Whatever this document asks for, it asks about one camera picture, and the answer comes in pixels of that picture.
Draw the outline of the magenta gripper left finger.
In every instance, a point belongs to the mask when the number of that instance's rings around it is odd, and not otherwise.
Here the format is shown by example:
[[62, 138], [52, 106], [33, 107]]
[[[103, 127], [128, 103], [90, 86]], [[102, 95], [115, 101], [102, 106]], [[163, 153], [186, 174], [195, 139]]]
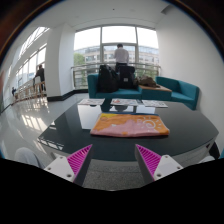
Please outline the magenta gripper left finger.
[[45, 171], [82, 186], [92, 159], [92, 146], [88, 145], [71, 155], [59, 155]]

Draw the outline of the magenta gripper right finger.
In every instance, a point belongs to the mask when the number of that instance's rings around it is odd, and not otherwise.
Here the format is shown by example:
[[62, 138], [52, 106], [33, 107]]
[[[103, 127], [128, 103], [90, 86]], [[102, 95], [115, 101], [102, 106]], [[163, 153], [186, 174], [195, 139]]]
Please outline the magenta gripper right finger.
[[145, 184], [150, 184], [182, 169], [182, 166], [169, 155], [159, 155], [141, 145], [135, 145], [138, 161]]

